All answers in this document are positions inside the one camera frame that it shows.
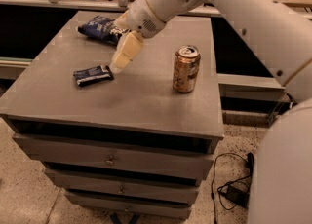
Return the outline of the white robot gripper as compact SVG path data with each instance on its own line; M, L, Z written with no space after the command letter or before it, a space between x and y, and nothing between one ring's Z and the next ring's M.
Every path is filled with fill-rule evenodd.
M162 0L135 0L127 12L114 20L116 27L132 31L119 40L109 65L113 73L122 72L141 51L144 38L152 38L164 29L163 13Z

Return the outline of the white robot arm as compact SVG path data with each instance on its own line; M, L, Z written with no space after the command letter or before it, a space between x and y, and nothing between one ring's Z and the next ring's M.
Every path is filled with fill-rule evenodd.
M312 22L274 0L136 0L110 63L121 72L173 17L212 3L294 99L264 136L254 165L248 224L312 224Z

